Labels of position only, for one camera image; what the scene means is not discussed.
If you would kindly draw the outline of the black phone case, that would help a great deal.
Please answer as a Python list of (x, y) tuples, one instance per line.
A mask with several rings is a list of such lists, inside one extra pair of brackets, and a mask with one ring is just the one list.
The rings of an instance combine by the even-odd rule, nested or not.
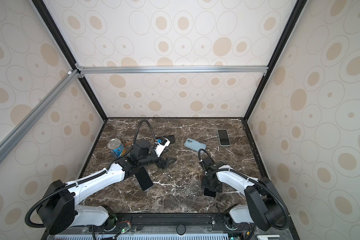
[(168, 135), (168, 136), (165, 136), (165, 138), (168, 139), (170, 144), (174, 144), (176, 142), (176, 139), (175, 139), (174, 135)]

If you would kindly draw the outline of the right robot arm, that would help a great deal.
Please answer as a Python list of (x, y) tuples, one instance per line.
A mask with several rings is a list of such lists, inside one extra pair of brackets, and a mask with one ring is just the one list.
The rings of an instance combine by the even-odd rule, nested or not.
[(229, 165), (215, 163), (204, 149), (198, 150), (198, 158), (205, 174), (202, 178), (205, 196), (216, 197), (226, 184), (246, 198), (246, 204), (233, 205), (222, 214), (229, 230), (236, 230), (243, 223), (254, 224), (262, 231), (285, 230), (290, 226), (288, 208), (270, 179), (249, 177)]

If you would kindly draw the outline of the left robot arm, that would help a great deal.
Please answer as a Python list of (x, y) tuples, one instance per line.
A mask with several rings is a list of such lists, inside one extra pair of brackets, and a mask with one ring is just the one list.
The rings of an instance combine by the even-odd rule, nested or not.
[(175, 142), (173, 135), (154, 137), (153, 144), (134, 137), (132, 148), (101, 171), (67, 183), (60, 180), (51, 183), (43, 198), (26, 213), (25, 224), (30, 228), (45, 228), (49, 235), (81, 226), (113, 231), (118, 218), (108, 206), (82, 206), (80, 203), (131, 176), (135, 176), (143, 191), (151, 188), (153, 182), (145, 167), (155, 164), (159, 169), (166, 169), (175, 163), (176, 158), (162, 156), (167, 152), (166, 148)]

